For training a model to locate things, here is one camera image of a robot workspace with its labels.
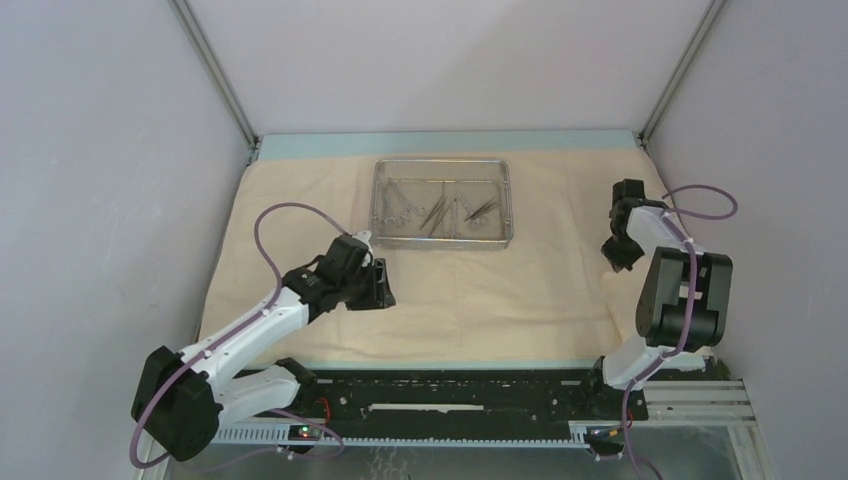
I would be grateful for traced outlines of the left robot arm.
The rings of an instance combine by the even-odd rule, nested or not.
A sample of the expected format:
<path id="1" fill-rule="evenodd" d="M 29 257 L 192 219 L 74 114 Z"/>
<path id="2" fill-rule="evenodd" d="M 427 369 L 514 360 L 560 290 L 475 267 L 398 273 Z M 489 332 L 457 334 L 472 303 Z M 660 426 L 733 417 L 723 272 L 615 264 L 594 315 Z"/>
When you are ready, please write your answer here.
<path id="1" fill-rule="evenodd" d="M 285 409 L 304 416 L 316 403 L 316 377 L 292 358 L 252 374 L 261 353 L 339 305 L 349 310 L 395 306 L 387 266 L 372 234 L 335 238 L 327 253 L 279 276 L 255 307 L 216 334 L 146 359 L 131 416 L 173 459 L 197 456 L 218 431 L 256 414 Z"/>

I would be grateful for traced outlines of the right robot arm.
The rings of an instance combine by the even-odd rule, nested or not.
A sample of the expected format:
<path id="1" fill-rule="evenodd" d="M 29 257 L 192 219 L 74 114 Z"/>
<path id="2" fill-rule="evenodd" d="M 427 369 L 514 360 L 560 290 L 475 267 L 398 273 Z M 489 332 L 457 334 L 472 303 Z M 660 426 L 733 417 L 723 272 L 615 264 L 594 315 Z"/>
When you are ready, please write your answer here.
<path id="1" fill-rule="evenodd" d="M 646 196 L 643 181 L 612 187 L 610 237 L 601 247 L 616 272 L 649 262 L 635 308 L 635 334 L 600 362 L 602 379 L 581 392 L 585 411 L 606 418 L 621 391 L 643 387 L 663 364 L 722 340 L 733 273 L 732 259 L 698 245 L 674 221 L 679 209 Z"/>

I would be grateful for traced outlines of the beige cloth wrap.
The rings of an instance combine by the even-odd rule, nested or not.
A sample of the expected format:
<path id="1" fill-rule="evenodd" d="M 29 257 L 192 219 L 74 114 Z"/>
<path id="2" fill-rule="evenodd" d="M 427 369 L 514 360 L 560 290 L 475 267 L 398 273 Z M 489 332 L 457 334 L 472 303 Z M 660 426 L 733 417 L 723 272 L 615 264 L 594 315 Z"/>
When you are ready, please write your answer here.
<path id="1" fill-rule="evenodd" d="M 516 222 L 501 251 L 381 250 L 397 303 L 337 308 L 257 358 L 318 369 L 536 368 L 593 361 L 634 334 L 649 262 L 614 272 L 601 253 L 614 183 L 664 194 L 636 149 L 505 152 Z M 368 226 L 377 157 L 261 160 L 239 186 L 200 334 L 239 318 L 282 271 L 324 253 L 340 228 Z"/>

